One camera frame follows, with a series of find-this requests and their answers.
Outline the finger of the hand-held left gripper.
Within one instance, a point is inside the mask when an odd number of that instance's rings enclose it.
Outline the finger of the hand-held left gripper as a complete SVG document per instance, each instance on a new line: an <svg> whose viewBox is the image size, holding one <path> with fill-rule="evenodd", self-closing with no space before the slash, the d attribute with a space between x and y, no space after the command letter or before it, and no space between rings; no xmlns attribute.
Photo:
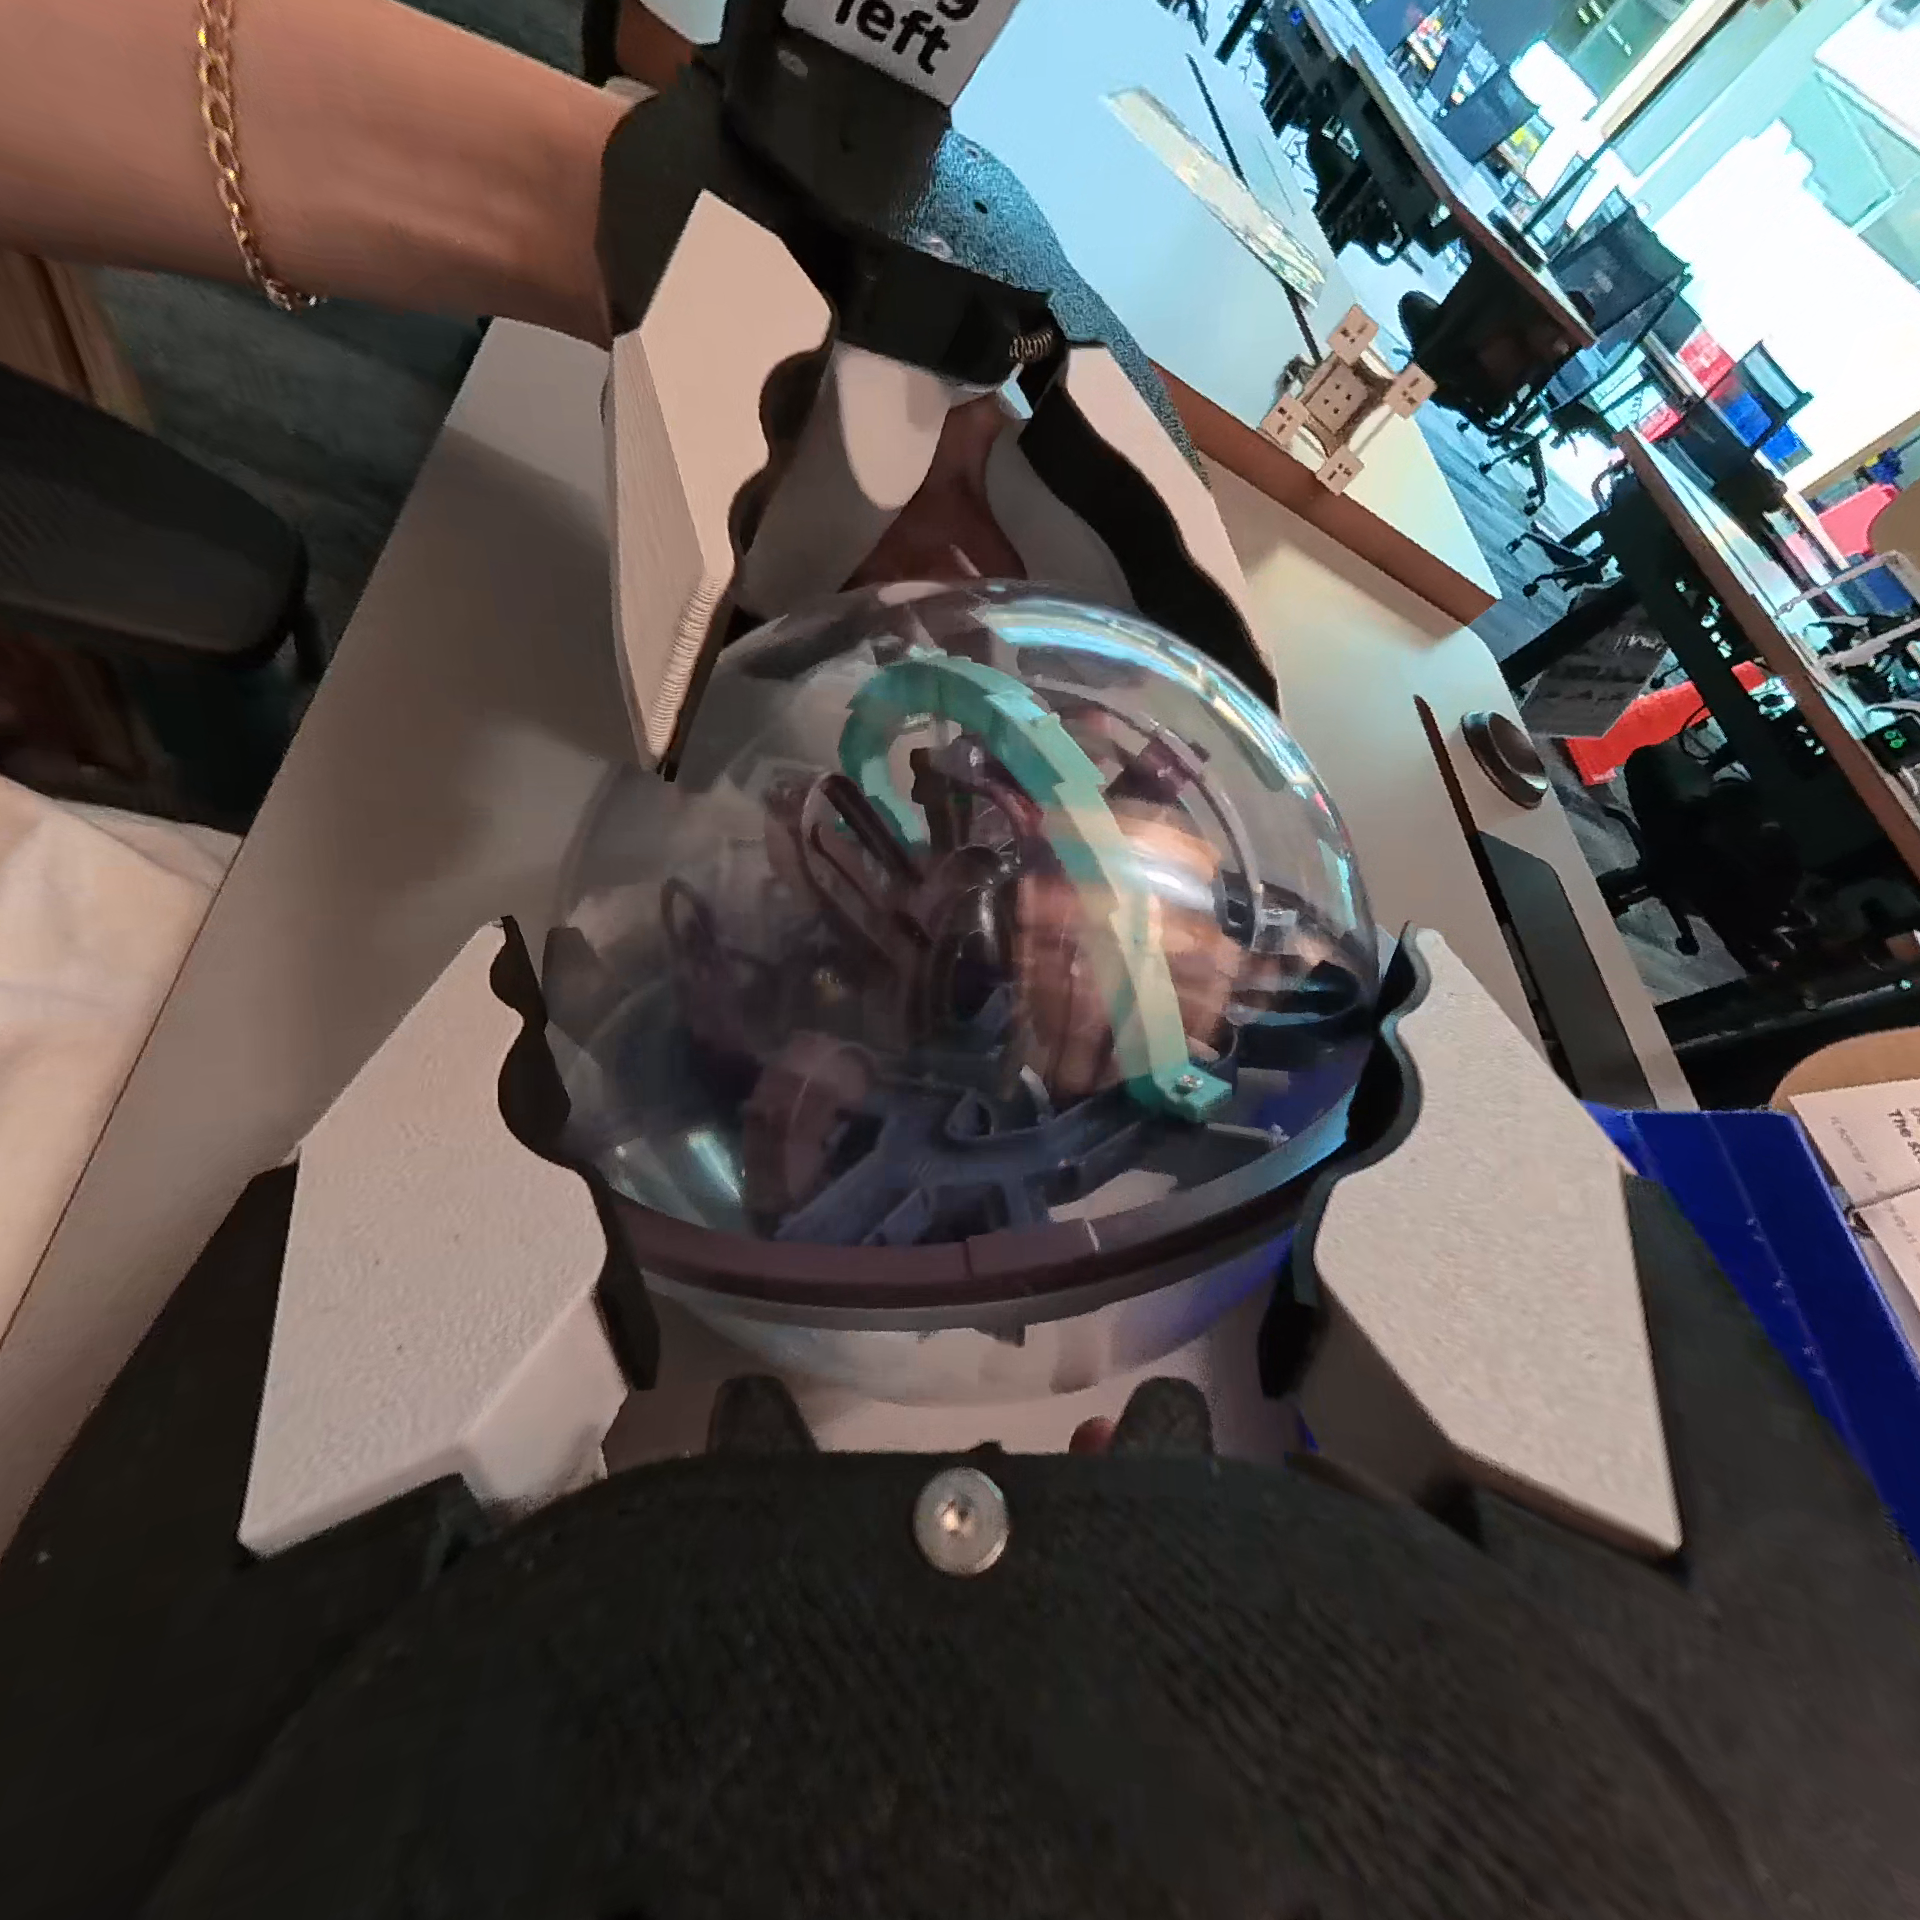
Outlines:
<svg viewBox="0 0 1920 1920"><path fill-rule="evenodd" d="M771 461L769 380L829 342L784 240L701 192L603 388L614 669L641 768L668 776L739 572L733 507Z"/></svg>
<svg viewBox="0 0 1920 1920"><path fill-rule="evenodd" d="M981 393L989 540L981 572L1129 610L1281 709L1253 596L1217 507L1154 397L1114 349L1068 345Z"/></svg>

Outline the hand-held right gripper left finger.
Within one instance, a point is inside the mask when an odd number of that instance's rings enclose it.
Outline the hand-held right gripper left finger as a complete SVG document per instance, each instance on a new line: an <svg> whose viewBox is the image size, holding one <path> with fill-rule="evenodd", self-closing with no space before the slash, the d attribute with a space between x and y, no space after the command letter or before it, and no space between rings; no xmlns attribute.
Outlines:
<svg viewBox="0 0 1920 1920"><path fill-rule="evenodd" d="M240 1545L276 1556L433 1481L526 1515L608 1474L634 1392L608 1228L538 1152L530 954L483 923L304 1136Z"/></svg>

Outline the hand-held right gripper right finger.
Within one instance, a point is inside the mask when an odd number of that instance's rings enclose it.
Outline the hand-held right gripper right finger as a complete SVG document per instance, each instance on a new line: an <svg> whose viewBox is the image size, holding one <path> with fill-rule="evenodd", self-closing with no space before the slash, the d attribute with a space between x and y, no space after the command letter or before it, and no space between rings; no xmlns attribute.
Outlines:
<svg viewBox="0 0 1920 1920"><path fill-rule="evenodd" d="M1403 928L1346 1145L1259 1336L1312 1451L1485 1490L1649 1561L1685 1540L1628 1166L1432 928Z"/></svg>

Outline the clear plastic maze ball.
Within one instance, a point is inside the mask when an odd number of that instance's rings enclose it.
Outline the clear plastic maze ball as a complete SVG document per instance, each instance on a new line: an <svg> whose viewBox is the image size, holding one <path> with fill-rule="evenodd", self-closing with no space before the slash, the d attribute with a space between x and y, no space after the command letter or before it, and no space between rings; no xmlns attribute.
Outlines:
<svg viewBox="0 0 1920 1920"><path fill-rule="evenodd" d="M1282 720L1138 616L882 587L732 644L545 940L566 1142L771 1371L1065 1395L1281 1273L1382 956Z"/></svg>

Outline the person's left hand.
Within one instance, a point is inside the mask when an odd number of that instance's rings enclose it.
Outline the person's left hand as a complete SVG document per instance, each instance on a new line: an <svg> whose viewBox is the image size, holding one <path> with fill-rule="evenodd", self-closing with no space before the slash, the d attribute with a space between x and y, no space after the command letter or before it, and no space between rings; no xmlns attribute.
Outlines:
<svg viewBox="0 0 1920 1920"><path fill-rule="evenodd" d="M843 587L1026 580L1029 569L988 497L989 452L986 444L939 460Z"/></svg>

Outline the grey desk with wood edge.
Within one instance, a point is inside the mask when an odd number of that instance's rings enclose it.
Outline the grey desk with wood edge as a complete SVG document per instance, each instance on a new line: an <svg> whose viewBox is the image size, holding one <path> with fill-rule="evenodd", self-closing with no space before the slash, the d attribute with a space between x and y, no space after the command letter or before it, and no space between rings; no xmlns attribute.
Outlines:
<svg viewBox="0 0 1920 1920"><path fill-rule="evenodd" d="M1132 91L1309 252L1324 272L1317 300L1297 306L1123 122L1116 100ZM1040 203L1073 266L1161 374L1213 476L1236 476L1466 626L1498 601L1498 579L1414 421L1377 421L1360 476L1339 493L1259 434L1306 334L1324 337L1355 292L1258 96L1186 24L1150 3L1022 3L954 117Z"/></svg>

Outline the blue plastic bin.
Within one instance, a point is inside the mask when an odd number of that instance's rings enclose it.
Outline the blue plastic bin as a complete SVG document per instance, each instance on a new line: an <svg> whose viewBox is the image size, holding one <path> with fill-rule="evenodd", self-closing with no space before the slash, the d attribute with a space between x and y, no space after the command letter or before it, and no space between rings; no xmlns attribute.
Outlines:
<svg viewBox="0 0 1920 1920"><path fill-rule="evenodd" d="M1800 1123L1588 1105L1676 1203L1917 1548L1915 1307L1868 1256Z"/></svg>

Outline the printed instruction sheet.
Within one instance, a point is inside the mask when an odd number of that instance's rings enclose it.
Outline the printed instruction sheet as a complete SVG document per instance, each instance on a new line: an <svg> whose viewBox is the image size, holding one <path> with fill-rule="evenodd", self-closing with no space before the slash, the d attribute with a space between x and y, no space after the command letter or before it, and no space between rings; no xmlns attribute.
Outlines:
<svg viewBox="0 0 1920 1920"><path fill-rule="evenodd" d="M1801 1092L1793 1113L1838 1187L1868 1261L1915 1310L1917 1081Z"/></svg>

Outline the round desk grommet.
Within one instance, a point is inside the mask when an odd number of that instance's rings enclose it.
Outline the round desk grommet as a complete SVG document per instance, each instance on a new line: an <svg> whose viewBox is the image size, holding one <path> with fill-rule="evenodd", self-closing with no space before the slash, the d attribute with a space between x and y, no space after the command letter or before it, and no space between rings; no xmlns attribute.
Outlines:
<svg viewBox="0 0 1920 1920"><path fill-rule="evenodd" d="M1469 710L1461 737L1490 787L1522 810L1539 810L1552 781L1529 732L1505 710Z"/></svg>

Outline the printed white shirt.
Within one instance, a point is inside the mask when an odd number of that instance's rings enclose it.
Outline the printed white shirt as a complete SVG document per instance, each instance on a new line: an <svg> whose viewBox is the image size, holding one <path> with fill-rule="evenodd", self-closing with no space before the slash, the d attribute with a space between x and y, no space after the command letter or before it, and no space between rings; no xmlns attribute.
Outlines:
<svg viewBox="0 0 1920 1920"><path fill-rule="evenodd" d="M2 781L4 1325L237 849Z"/></svg>

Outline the red-orange cone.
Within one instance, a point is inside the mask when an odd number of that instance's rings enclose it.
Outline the red-orange cone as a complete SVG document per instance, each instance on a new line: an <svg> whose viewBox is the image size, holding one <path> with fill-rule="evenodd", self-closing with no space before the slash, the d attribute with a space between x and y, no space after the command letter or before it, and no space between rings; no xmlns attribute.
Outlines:
<svg viewBox="0 0 1920 1920"><path fill-rule="evenodd" d="M1710 718L1689 678L1642 693L1612 728L1594 737L1561 737L1558 747L1584 787L1613 781L1634 753L1660 747Z"/></svg>

